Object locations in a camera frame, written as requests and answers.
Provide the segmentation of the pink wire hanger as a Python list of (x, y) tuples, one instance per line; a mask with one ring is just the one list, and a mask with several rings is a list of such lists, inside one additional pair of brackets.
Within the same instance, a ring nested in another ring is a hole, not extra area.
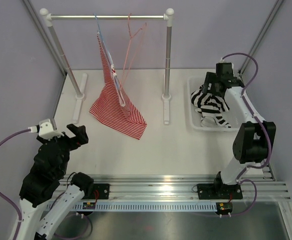
[(132, 20), (132, 14), (130, 13), (128, 15), (127, 20), (127, 27), (128, 27), (128, 33), (129, 33), (129, 43), (126, 50), (126, 56), (123, 66), (123, 72), (120, 79), (120, 88), (122, 89), (124, 87), (125, 81), (128, 78), (128, 75), (130, 73), (132, 64), (134, 63), (134, 60), (136, 58), (136, 55), (138, 54), (141, 45), (143, 43), (145, 31), (147, 29), (147, 22), (144, 22), (143, 25), (138, 28), (135, 32), (132, 32), (130, 21)]

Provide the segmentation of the black white striped tank top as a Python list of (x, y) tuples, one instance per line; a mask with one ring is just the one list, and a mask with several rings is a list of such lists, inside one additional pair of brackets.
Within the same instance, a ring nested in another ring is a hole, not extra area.
[(203, 85), (201, 85), (198, 90), (191, 93), (190, 100), (195, 107), (195, 111), (200, 114), (202, 127), (231, 128), (231, 124), (222, 115), (222, 113), (230, 110), (222, 97), (204, 93)]

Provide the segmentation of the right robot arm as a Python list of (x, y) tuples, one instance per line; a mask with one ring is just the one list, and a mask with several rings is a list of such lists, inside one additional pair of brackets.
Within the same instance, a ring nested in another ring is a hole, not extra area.
[(206, 74), (203, 93), (222, 99), (242, 123), (232, 145), (232, 160), (217, 173), (213, 183), (197, 185), (198, 197), (240, 200), (243, 198), (240, 185), (247, 181), (243, 176), (250, 169), (262, 169), (270, 161), (275, 123), (266, 121), (256, 111), (230, 62), (217, 63), (215, 72)]

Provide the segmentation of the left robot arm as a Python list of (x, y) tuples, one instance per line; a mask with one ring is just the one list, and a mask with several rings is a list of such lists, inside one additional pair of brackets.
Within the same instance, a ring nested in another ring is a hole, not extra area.
[(89, 142), (85, 126), (69, 124), (67, 128), (73, 137), (58, 131), (49, 121), (39, 124), (37, 140), (42, 145), (20, 190), (22, 217), (16, 228), (18, 240), (50, 240), (73, 206), (93, 195), (94, 180), (79, 172), (72, 177), (70, 185), (49, 212), (42, 215), (66, 174), (70, 152)]

